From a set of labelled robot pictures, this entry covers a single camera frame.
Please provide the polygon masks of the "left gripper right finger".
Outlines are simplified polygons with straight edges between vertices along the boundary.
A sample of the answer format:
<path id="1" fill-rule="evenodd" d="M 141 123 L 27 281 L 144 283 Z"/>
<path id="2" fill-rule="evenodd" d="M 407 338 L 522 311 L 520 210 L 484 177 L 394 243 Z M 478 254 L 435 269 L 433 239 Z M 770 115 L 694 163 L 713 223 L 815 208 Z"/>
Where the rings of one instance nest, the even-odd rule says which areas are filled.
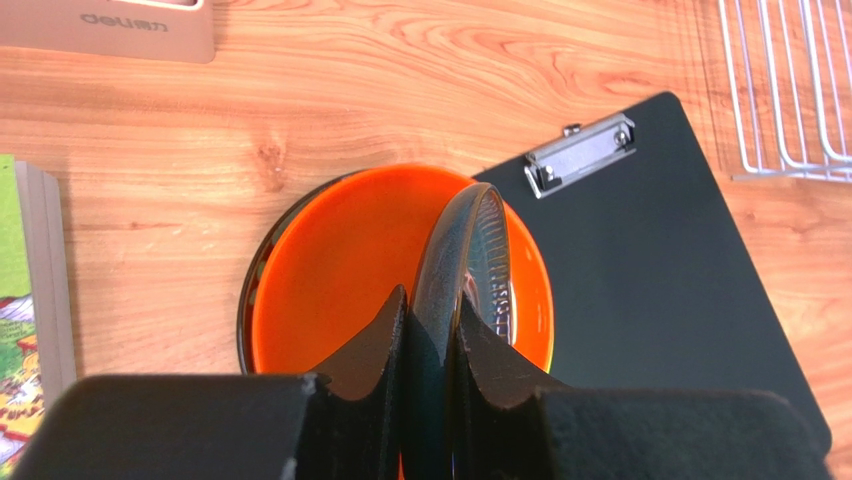
<path id="1" fill-rule="evenodd" d="M 492 331 L 467 295 L 452 347 L 455 477 L 552 479 L 537 389 L 560 382 Z"/>

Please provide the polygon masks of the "dark black plate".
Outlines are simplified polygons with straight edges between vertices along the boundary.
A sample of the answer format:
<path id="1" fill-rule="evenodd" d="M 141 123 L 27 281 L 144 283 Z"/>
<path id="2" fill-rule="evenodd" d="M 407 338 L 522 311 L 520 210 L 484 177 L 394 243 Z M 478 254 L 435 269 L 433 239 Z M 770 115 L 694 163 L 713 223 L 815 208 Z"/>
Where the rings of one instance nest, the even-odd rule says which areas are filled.
<path id="1" fill-rule="evenodd" d="M 452 476 L 453 342 L 463 307 L 509 343 L 514 303 L 504 202 L 493 185 L 474 183 L 441 211 L 408 307 L 401 433 L 405 478 Z"/>

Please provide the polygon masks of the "white wire dish rack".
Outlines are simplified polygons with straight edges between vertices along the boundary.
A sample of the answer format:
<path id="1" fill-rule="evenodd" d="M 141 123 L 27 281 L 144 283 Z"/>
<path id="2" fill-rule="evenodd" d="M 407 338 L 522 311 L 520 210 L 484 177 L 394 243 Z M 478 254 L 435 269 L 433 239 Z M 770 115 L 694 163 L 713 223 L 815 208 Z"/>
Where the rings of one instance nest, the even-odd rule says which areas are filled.
<path id="1" fill-rule="evenodd" d="M 720 1 L 738 180 L 851 181 L 851 4 Z"/>

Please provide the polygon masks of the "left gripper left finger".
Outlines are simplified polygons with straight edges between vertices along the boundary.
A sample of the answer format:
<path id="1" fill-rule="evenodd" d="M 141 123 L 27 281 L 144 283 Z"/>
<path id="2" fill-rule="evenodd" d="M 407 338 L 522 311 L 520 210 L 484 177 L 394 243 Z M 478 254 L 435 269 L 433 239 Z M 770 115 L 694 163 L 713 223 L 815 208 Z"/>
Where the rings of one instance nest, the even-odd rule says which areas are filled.
<path id="1" fill-rule="evenodd" d="M 306 375 L 306 412 L 288 479 L 396 479 L 407 293 Z"/>

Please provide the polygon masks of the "orange plate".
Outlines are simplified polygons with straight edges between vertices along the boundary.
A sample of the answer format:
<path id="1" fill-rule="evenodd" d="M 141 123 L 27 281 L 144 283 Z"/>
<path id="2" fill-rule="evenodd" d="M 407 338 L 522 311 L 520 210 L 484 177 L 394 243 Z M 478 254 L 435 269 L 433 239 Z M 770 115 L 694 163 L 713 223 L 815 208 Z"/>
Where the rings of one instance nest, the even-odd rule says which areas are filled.
<path id="1" fill-rule="evenodd" d="M 287 227 L 263 270 L 252 326 L 255 373 L 308 371 L 364 328 L 391 290 L 414 289 L 423 249 L 471 177 L 398 164 L 350 174 Z"/>

